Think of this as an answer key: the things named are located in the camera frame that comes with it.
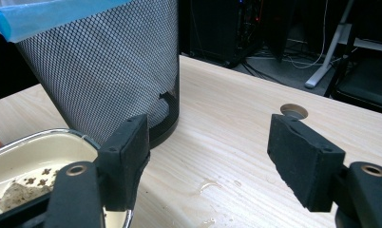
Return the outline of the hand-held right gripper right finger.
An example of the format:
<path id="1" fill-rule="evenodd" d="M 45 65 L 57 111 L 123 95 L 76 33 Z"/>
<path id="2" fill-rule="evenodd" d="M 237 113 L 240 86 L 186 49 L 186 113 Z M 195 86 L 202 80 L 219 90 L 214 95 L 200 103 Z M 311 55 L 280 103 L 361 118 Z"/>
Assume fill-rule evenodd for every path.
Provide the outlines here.
<path id="1" fill-rule="evenodd" d="M 294 195 L 311 212 L 329 212 L 332 175 L 345 152 L 298 119 L 273 114 L 267 154 Z"/>

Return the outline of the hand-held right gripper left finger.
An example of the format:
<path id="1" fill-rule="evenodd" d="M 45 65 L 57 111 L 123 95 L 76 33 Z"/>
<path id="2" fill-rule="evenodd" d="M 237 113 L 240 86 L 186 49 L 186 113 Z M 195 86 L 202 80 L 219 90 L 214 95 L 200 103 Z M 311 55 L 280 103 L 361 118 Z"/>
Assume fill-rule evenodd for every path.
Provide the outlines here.
<path id="1" fill-rule="evenodd" d="M 107 211 L 133 210 L 150 159 L 147 115 L 125 120 L 98 150 L 102 204 Z"/>

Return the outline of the black mesh trash bin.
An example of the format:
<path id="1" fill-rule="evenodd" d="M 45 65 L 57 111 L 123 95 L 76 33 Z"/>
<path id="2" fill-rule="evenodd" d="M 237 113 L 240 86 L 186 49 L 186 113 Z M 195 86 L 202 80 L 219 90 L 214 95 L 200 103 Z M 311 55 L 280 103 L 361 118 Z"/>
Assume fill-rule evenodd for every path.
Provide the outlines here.
<path id="1" fill-rule="evenodd" d="M 157 146 L 180 112 L 178 1 L 130 0 L 18 43 L 67 125 L 104 143 L 146 115 Z"/>

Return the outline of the cream strainer basin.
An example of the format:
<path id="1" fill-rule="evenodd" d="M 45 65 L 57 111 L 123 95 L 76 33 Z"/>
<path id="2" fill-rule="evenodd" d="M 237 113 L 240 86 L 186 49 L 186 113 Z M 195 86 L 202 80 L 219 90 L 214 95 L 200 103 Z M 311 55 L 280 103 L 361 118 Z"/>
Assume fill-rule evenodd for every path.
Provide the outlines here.
<path id="1" fill-rule="evenodd" d="M 129 228 L 133 210 L 102 204 L 98 146 L 66 129 L 39 132 L 0 148 L 0 199 L 13 184 L 51 191 L 7 212 L 0 228 Z"/>

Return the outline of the blue plastic trash bag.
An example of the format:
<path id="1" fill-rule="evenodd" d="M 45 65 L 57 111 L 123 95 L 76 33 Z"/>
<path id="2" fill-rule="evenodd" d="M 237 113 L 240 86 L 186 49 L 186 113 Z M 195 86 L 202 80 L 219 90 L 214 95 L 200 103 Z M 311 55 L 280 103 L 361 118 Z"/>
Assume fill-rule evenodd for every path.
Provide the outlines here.
<path id="1" fill-rule="evenodd" d="M 0 34 L 18 43 L 131 0 L 0 0 Z"/>

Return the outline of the clear liquid spill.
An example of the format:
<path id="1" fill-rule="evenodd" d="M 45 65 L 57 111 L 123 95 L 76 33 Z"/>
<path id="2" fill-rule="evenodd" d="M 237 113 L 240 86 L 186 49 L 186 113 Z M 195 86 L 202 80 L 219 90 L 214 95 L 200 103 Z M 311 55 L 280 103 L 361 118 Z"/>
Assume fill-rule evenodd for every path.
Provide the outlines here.
<path id="1" fill-rule="evenodd" d="M 193 190 L 191 196 L 202 196 L 203 194 L 224 193 L 236 191 L 242 187 L 242 183 L 238 180 L 213 180 L 204 178 L 199 185 Z"/>

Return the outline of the black folding chair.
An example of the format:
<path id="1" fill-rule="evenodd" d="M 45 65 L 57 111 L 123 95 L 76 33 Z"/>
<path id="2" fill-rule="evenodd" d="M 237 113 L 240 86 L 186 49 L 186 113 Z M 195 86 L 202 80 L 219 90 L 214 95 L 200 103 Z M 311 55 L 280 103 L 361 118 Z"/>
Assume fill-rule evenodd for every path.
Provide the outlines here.
<path id="1" fill-rule="evenodd" d="M 356 46 L 357 33 L 352 25 L 324 96 L 382 113 L 382 49 Z"/>

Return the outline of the grey soggy lump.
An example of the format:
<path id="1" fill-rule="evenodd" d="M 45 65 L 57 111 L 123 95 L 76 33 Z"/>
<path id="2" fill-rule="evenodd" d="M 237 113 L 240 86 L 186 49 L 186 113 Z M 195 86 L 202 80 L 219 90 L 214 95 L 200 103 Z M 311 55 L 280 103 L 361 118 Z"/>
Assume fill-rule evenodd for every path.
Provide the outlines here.
<path id="1" fill-rule="evenodd" d="M 0 210 L 7 212 L 13 208 L 35 200 L 51 191 L 48 186 L 30 187 L 20 183 L 13 183 L 0 199 Z"/>

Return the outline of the black computer tower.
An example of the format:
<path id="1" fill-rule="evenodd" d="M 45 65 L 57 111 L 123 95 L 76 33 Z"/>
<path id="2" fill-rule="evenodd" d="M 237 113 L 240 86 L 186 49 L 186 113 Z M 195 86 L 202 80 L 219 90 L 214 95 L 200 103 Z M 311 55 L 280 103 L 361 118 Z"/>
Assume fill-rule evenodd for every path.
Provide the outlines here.
<path id="1" fill-rule="evenodd" d="M 261 40 L 263 0 L 191 0 L 190 55 L 235 67 Z"/>

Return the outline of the white desk frame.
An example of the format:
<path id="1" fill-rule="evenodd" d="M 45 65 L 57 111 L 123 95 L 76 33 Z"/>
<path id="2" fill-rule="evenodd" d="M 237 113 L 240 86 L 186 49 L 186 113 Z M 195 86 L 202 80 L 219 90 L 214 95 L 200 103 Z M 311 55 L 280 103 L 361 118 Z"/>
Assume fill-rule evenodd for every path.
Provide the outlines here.
<path id="1" fill-rule="evenodd" d="M 327 72 L 332 67 L 332 58 L 334 56 L 334 51 L 339 44 L 347 45 L 348 38 L 352 31 L 352 24 L 347 22 L 351 9 L 353 7 L 354 0 L 348 0 L 347 5 L 341 15 L 341 18 L 337 24 L 337 27 L 334 32 L 333 39 L 328 46 L 326 55 L 321 54 L 321 57 L 324 56 L 324 60 L 317 71 L 305 82 L 304 86 L 307 88 L 314 88 L 321 81 L 321 79 L 327 74 Z M 382 51 L 382 43 L 378 41 L 372 41 L 369 39 L 356 38 L 353 42 L 353 45 L 357 48 L 367 48 L 373 50 Z"/>

